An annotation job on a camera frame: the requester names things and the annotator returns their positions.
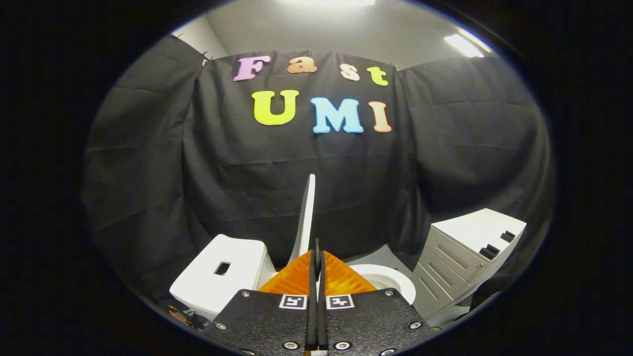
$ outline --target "drawer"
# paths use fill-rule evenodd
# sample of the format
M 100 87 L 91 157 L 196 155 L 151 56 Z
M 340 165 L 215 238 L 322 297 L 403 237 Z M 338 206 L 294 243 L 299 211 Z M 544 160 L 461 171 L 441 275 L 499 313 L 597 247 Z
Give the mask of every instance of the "drawer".
M 423 318 L 428 318 L 449 305 L 453 299 L 446 294 L 433 277 L 419 264 L 413 269 L 411 281 L 415 286 L 413 306 Z
M 479 257 L 434 227 L 430 228 L 424 247 L 435 253 L 468 283 L 473 281 L 489 264 L 489 261 Z
M 470 287 L 464 278 L 460 277 L 428 248 L 424 248 L 418 264 L 430 274 L 451 299 L 459 298 Z

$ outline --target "letter a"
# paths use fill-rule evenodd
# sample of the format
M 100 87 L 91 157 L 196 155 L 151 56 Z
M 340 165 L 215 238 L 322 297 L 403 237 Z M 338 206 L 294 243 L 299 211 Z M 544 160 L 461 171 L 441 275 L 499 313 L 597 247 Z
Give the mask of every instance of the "letter a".
M 317 70 L 315 61 L 310 57 L 297 57 L 290 60 L 288 72 L 290 73 L 312 73 Z

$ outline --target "white wall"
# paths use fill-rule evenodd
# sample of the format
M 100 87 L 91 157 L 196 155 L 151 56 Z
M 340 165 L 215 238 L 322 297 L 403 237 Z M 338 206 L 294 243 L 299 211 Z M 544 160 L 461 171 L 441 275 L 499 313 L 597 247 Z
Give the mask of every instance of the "white wall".
M 228 56 L 205 15 L 191 20 L 184 26 L 172 31 L 172 34 L 180 36 L 178 37 L 179 39 L 188 43 L 198 52 L 203 53 L 206 51 L 204 56 L 209 59 L 211 57 L 215 59 Z

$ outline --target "orange letter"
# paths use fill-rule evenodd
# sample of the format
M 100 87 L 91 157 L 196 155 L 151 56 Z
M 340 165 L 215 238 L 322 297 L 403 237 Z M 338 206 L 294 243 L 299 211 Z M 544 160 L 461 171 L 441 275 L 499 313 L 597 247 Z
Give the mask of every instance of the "orange letter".
M 385 108 L 387 105 L 380 101 L 370 101 L 369 106 L 373 109 L 373 118 L 376 120 L 376 125 L 373 127 L 373 130 L 376 132 L 391 132 L 391 126 L 387 122 L 387 117 L 385 116 Z
M 339 68 L 341 69 L 341 75 L 343 76 L 343 78 L 349 79 L 349 80 L 360 79 L 360 76 L 358 75 L 358 71 L 356 70 L 356 67 L 354 67 L 353 65 L 348 65 L 348 64 L 343 63 L 339 65 Z
M 288 72 L 290 73 L 312 73 L 317 68 L 315 67 L 315 61 L 310 57 L 297 57 L 290 60 L 288 66 Z

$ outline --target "ceiling light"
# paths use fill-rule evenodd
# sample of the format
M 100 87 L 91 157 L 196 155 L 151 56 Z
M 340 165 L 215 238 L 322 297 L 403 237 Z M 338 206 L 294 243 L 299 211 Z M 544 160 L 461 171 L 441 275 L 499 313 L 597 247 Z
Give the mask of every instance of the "ceiling light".
M 296 5 L 322 5 L 338 8 L 351 8 L 373 5 L 376 0 L 278 0 Z
M 479 47 L 483 48 L 484 51 L 490 53 L 492 52 L 492 50 L 490 49 L 490 47 L 486 46 L 485 43 L 483 43 L 480 39 L 476 38 L 475 36 L 473 36 L 471 33 L 462 30 L 462 29 L 458 29 L 459 33 L 461 33 L 462 36 L 466 37 L 467 39 L 470 39 L 471 41 L 473 41 L 476 45 L 478 45 Z
M 454 34 L 452 36 L 444 37 L 446 42 L 455 47 L 459 52 L 462 52 L 466 57 L 483 57 L 484 55 L 473 46 L 470 42 L 466 41 L 464 37 Z

